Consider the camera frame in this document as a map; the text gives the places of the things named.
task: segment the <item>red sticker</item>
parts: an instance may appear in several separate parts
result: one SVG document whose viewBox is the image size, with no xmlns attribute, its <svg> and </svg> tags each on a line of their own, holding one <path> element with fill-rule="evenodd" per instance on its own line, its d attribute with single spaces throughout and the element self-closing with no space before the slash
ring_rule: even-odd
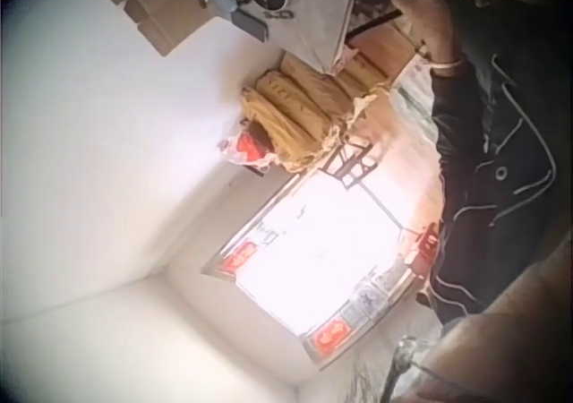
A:
<svg viewBox="0 0 573 403">
<path fill-rule="evenodd" d="M 244 241 L 223 261 L 223 270 L 228 273 L 236 273 L 256 252 L 256 244 L 250 240 Z"/>
<path fill-rule="evenodd" d="M 322 356 L 331 355 L 348 339 L 352 329 L 341 317 L 334 318 L 314 335 L 314 346 Z"/>
</svg>

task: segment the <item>black jacket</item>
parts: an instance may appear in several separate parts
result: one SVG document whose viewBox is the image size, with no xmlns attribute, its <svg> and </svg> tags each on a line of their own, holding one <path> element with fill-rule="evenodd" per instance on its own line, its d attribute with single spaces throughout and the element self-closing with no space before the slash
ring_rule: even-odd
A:
<svg viewBox="0 0 573 403">
<path fill-rule="evenodd" d="M 473 65 L 432 76 L 445 205 L 430 287 L 442 323 L 482 312 L 535 261 L 555 185 L 570 181 L 569 31 L 452 7 Z"/>
</svg>

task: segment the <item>window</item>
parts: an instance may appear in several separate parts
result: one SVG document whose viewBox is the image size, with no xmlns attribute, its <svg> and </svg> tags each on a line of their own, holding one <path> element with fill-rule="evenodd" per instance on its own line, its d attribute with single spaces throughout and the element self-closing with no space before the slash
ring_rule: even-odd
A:
<svg viewBox="0 0 573 403">
<path fill-rule="evenodd" d="M 231 276 L 322 363 L 389 307 L 406 273 L 399 232 L 360 186 L 316 172 L 280 193 L 207 272 Z"/>
</svg>

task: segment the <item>cardboard box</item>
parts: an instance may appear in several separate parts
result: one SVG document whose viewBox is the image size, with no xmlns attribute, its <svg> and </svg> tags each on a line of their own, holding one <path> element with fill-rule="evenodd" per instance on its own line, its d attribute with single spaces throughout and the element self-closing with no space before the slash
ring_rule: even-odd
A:
<svg viewBox="0 0 573 403">
<path fill-rule="evenodd" d="M 162 56 L 213 17 L 199 0 L 125 0 L 124 11 Z"/>
</svg>

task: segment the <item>bright window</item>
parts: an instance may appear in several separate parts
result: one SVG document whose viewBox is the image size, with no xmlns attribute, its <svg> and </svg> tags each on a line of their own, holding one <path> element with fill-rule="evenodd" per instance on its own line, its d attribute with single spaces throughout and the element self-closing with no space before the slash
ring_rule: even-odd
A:
<svg viewBox="0 0 573 403">
<path fill-rule="evenodd" d="M 261 224 L 272 243 L 236 270 L 236 284 L 301 336 L 348 301 L 368 273 L 390 269 L 399 228 L 356 186 L 321 172 L 275 206 Z"/>
</svg>

